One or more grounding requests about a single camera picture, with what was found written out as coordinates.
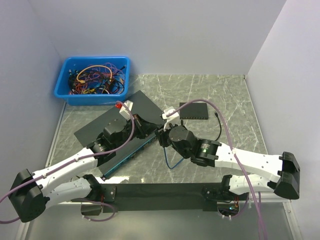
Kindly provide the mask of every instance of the gray marble tabletop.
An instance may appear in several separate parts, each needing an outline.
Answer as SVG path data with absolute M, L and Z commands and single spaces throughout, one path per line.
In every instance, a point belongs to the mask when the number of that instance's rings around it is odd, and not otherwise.
M 141 90 L 160 109 L 193 99 L 213 102 L 224 115 L 236 148 L 266 154 L 263 137 L 243 75 L 133 75 L 130 76 L 128 95 Z M 106 112 L 112 106 L 66 105 L 59 132 L 54 143 L 50 165 L 77 153 L 83 147 L 74 132 Z M 219 134 L 219 124 L 214 109 L 208 106 L 208 120 L 185 120 L 188 130 L 196 136 L 214 140 Z M 219 139 L 228 143 L 224 131 Z M 168 161 L 173 166 L 181 157 L 168 149 Z M 86 173 L 101 177 L 98 168 Z M 224 175 L 242 175 L 229 168 L 201 167 L 185 159 L 175 169 L 168 169 L 164 151 L 157 141 L 118 169 L 108 183 L 213 183 Z

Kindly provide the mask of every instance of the white enclosure wall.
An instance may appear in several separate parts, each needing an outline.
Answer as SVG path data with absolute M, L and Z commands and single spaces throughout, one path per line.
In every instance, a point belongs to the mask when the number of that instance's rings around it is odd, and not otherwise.
M 320 236 L 320 1 L 287 0 L 247 77 L 271 154 L 301 167 L 295 212 L 304 239 Z
M 61 59 L 25 0 L 0 1 L 0 194 L 23 169 L 44 167 L 62 109 L 53 96 Z M 2 221 L 17 217 L 8 199 Z M 11 240 L 20 221 L 0 225 Z
M 62 59 L 127 55 L 140 74 L 247 74 L 285 0 L 29 2 Z

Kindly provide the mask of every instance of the purple cable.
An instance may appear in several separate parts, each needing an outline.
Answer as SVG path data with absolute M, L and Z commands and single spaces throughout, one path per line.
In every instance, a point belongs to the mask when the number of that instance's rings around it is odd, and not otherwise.
M 131 130 L 131 134 L 130 134 L 129 138 L 124 142 L 124 144 L 122 144 L 121 146 L 119 146 L 119 147 L 117 147 L 117 148 L 115 148 L 115 149 L 112 149 L 112 150 L 109 150 L 109 151 L 104 151 L 104 152 L 99 152 L 99 153 L 93 153 L 93 154 L 89 154 L 89 155 L 85 155 L 85 156 L 80 156 L 80 157 L 78 158 L 78 160 L 113 153 L 113 152 L 118 151 L 119 149 L 123 148 L 123 147 L 130 141 L 130 139 L 132 138 L 132 136 L 134 135 L 134 132 L 135 132 L 135 119 L 134 119 L 134 116 L 132 115 L 130 109 L 129 109 L 126 105 L 123 104 L 123 102 L 121 102 L 121 101 L 116 101 L 116 103 L 117 103 L 117 104 L 121 104 L 121 105 L 128 111 L 128 113 L 130 114 L 131 123 L 132 123 L 132 130 Z M 57 167 L 56 169 L 53 169 L 53 170 L 47 172 L 46 176 L 49 176 L 49 175 L 51 175 L 51 174 L 53 174 L 53 173 L 55 173 L 55 172 L 57 172 L 57 171 L 65 168 L 66 166 L 68 166 L 68 165 L 70 165 L 70 164 L 72 164 L 72 163 L 74 163 L 74 162 L 76 162 L 76 161 L 77 161 L 77 159 L 74 158 L 74 159 L 72 159 L 71 161 L 68 161 L 68 162 L 66 162 L 65 164 Z M 36 182 L 36 181 L 38 181 L 38 180 L 40 180 L 40 179 L 43 179 L 43 178 L 44 178 L 43 175 L 38 176 L 38 177 L 36 177 L 36 178 L 34 178 L 34 179 L 31 179 L 31 180 L 29 180 L 29 181 L 26 181 L 25 183 L 23 183 L 23 184 L 21 184 L 21 185 L 19 185 L 19 186 L 16 186 L 16 187 L 13 188 L 13 189 L 11 189 L 7 194 L 5 194 L 5 195 L 0 199 L 0 204 L 2 203 L 2 201 L 3 201 L 4 199 L 6 199 L 6 197 L 10 196 L 10 194 L 12 194 L 12 193 L 14 193 L 15 191 L 17 191 L 17 190 L 19 190 L 19 189 L 27 186 L 28 184 L 34 183 L 34 182 Z M 93 203 L 98 203 L 98 204 L 100 204 L 100 205 L 104 205 L 104 206 L 107 206 L 107 207 L 110 207 L 110 208 L 113 209 L 113 214 L 111 215 L 111 217 L 108 217 L 107 219 L 104 219 L 104 221 L 109 220 L 109 219 L 112 218 L 112 217 L 115 215 L 115 213 L 116 213 L 115 208 L 112 207 L 111 205 L 107 204 L 107 203 L 103 203 L 103 202 L 102 202 L 102 203 L 101 203 L 101 202 L 93 202 Z M 9 221 L 1 221 L 1 220 L 0 220 L 0 224 L 11 224 L 11 223 L 14 223 L 15 221 L 18 221 L 19 219 L 20 219 L 20 218 L 17 217 L 17 218 L 15 218 L 15 219 L 12 219 L 12 220 L 9 220 Z
M 259 208 L 261 209 L 261 192 L 258 192 L 259 195 Z M 259 240 L 260 240 L 260 224 L 258 224 L 258 235 L 259 235 Z
M 112 215 L 105 218 L 105 219 L 93 219 L 93 218 L 90 218 L 88 216 L 83 216 L 85 219 L 88 219 L 89 221 L 92 221 L 92 222 L 105 222 L 105 221 L 108 221 L 110 219 L 112 219 L 114 217 L 114 215 L 116 214 L 116 209 L 114 206 L 108 204 L 108 203 L 104 203 L 104 202 L 99 202 L 99 201 L 90 201 L 90 200 L 87 200 L 85 198 L 80 198 L 80 200 L 82 200 L 83 202 L 88 202 L 88 203 L 92 203 L 92 204 L 98 204 L 98 205 L 102 205 L 102 206 L 106 206 L 108 208 L 111 208 L 112 209 Z
M 187 105 L 191 104 L 191 103 L 194 103 L 194 102 L 204 102 L 204 103 L 207 103 L 209 104 L 211 107 L 213 107 L 216 112 L 219 114 L 222 122 L 223 122 L 223 126 L 224 126 L 224 130 L 225 130 L 225 134 L 226 134 L 226 138 L 228 140 L 228 144 L 229 144 L 229 147 L 231 149 L 231 151 L 233 150 L 233 144 L 232 144 L 232 141 L 231 141 L 231 137 L 230 137 L 230 133 L 229 133 L 229 129 L 228 129 L 228 126 L 227 126 L 227 123 L 225 121 L 225 118 L 224 116 L 222 115 L 222 113 L 220 112 L 220 110 L 210 101 L 208 100 L 205 100 L 205 99 L 195 99 L 195 100 L 192 100 L 192 101 L 189 101 L 185 104 L 183 104 L 181 107 L 179 107 L 178 109 L 176 109 L 175 111 L 173 111 L 172 113 L 168 114 L 167 117 L 170 117 L 171 115 L 177 113 L 178 111 L 180 111 L 181 109 L 183 109 L 184 107 L 186 107 Z M 254 201 L 254 204 L 255 204 L 255 208 L 256 208 L 256 212 L 258 214 L 258 222 L 260 223 L 261 227 L 262 227 L 262 230 L 263 230 L 263 236 L 264 236 L 264 239 L 267 240 L 268 239 L 268 236 L 267 236 L 267 231 L 266 231 L 266 226 L 265 226 L 265 223 L 264 223 L 264 220 L 262 218 L 262 214 L 261 214 L 261 211 L 260 211 L 260 208 L 259 208 L 259 205 L 258 205 L 258 200 L 256 198 L 256 195 L 255 195 L 255 190 L 250 182 L 250 179 L 249 179 L 249 176 L 247 174 L 247 171 L 245 170 L 244 166 L 242 165 L 242 163 L 240 162 L 237 154 L 234 154 L 234 158 L 236 160 L 236 162 L 238 163 L 239 167 L 241 168 L 243 174 L 244 174 L 244 177 L 249 185 L 249 188 L 250 188 L 250 192 L 252 194 L 252 197 L 253 197 L 253 201 Z

